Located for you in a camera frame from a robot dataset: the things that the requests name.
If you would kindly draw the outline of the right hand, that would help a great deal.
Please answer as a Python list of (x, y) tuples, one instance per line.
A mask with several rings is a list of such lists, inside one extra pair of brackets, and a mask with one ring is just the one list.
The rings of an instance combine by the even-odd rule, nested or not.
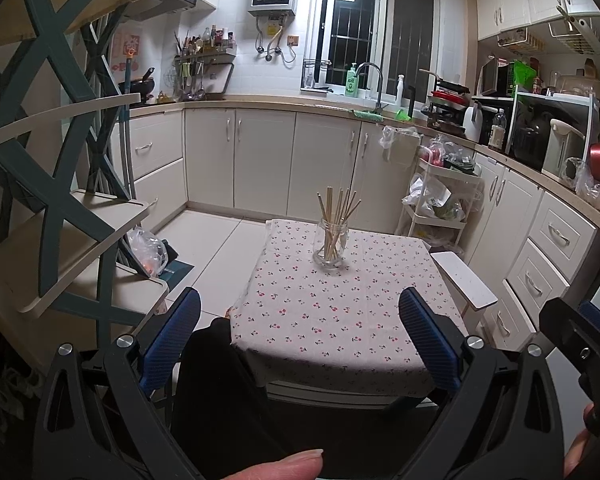
[(590, 440), (591, 433), (588, 428), (584, 427), (575, 437), (570, 445), (568, 452), (564, 459), (564, 478), (567, 478), (571, 471), (578, 466), (578, 463), (582, 460), (588, 440)]

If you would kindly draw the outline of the left hand thumb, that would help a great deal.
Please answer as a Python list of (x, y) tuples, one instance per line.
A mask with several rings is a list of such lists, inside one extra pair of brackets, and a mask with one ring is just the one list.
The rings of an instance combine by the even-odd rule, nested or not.
[(323, 467), (323, 450), (309, 450), (278, 460), (251, 466), (226, 480), (314, 480)]

